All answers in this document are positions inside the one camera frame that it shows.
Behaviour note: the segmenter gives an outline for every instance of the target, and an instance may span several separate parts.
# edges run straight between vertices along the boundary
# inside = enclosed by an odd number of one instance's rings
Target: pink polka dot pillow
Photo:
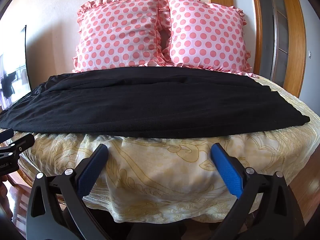
[[[233,7],[200,0],[168,0],[171,38],[164,50],[167,61],[225,72],[248,72],[243,39],[243,13]]]
[[[81,39],[73,72],[163,64],[158,32],[161,1],[96,0],[81,6]]]

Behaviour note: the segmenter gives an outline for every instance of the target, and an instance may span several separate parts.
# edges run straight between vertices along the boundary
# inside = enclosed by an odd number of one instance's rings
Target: bed sheet
[[[278,91],[311,121],[298,127],[215,138],[34,133],[34,146],[21,154],[21,170],[31,180],[39,171],[47,176],[61,174],[103,143],[109,148],[109,159],[91,193],[84,197],[88,207],[108,210],[116,222],[221,221],[236,198],[210,160],[212,144],[219,142],[230,156],[258,173],[283,172],[289,184],[320,142],[320,118],[309,107],[268,79],[254,80]],[[16,132],[13,140],[25,134]],[[252,211],[260,200],[259,194]]]

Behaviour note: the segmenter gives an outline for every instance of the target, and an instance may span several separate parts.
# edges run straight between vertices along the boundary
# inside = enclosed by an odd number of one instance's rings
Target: black fabric garment
[[[16,71],[5,75],[1,80],[2,93],[5,98],[9,98],[14,94],[12,82],[16,79]]]
[[[247,76],[125,67],[52,76],[0,115],[1,128],[146,138],[215,137],[310,118]]]

